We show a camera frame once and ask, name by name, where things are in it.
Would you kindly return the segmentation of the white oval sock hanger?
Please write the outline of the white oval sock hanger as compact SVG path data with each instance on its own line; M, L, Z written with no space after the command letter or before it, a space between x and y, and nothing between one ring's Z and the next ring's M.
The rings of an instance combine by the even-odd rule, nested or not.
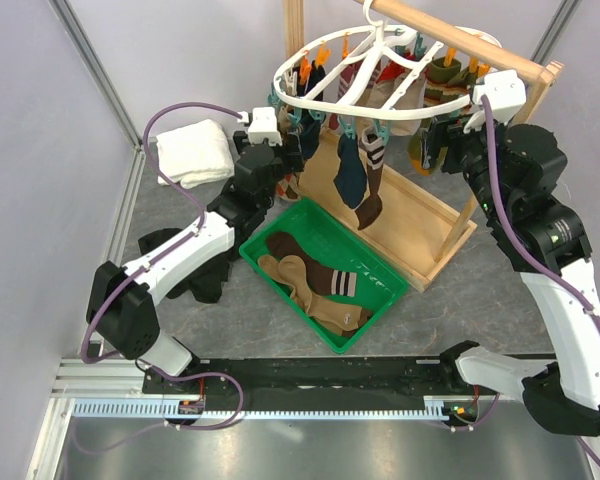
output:
M366 23L362 26L342 29L319 37L301 47L286 60L274 74L269 103L276 109L289 107L296 119L303 110L318 120L329 119L337 114L350 117L381 121L401 121L427 119L439 115L461 112L473 106L471 95L463 95L456 100L438 106L413 110L395 110L393 105L405 93L405 89L441 53L456 47L446 41L435 40L429 46L423 40L432 35L422 27L404 24L391 24L386 20L371 16L371 1L362 3ZM403 81L398 90L379 109L367 107L376 79L388 61L411 70L412 78ZM340 73L352 63L361 62L349 91L335 102ZM325 68L326 76L308 94L305 87L312 63Z

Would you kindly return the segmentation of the navy blue sock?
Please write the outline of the navy blue sock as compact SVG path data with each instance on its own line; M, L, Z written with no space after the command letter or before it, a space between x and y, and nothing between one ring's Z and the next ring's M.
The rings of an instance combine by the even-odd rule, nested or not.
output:
M343 203L356 210L363 202L367 189L366 170L360 160L357 140L341 135L337 155L340 163L333 183Z
M321 122L315 119L308 110L303 110L301 112L299 128L302 158L304 161L308 161L314 156L319 148Z

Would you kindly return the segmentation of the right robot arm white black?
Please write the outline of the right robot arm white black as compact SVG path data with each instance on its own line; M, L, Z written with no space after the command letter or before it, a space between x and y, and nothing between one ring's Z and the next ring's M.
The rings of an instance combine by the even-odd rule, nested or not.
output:
M440 359L438 381L457 394L485 387L522 403L554 434L600 436L600 302L583 221L553 194L567 166L554 134L540 126L438 117L422 153L462 175L499 249L530 291L556 358L542 364L461 342Z

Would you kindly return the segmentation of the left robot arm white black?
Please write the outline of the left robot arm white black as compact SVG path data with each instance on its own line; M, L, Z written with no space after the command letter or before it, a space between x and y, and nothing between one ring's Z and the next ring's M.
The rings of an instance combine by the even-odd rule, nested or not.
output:
M198 385L198 359L161 329L157 305L201 266L235 259L272 207L276 184L305 165L296 131L279 145L270 140L248 143L245 133L237 138L234 175L198 219L138 259L124 266L107 261L94 275L87 332L98 333L125 359L156 368L178 393Z

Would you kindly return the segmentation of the brown striped sock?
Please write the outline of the brown striped sock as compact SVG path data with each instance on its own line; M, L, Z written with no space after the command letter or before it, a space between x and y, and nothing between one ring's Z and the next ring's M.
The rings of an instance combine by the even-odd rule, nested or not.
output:
M266 246L274 257L298 256L305 264L309 287L318 295L356 295L357 274L326 266L310 255L288 232L278 231L266 238Z
M370 126L362 131L360 146L366 155L369 195L358 206L355 213L358 229L364 230L377 220L383 209L379 189L384 167L385 144L374 127Z

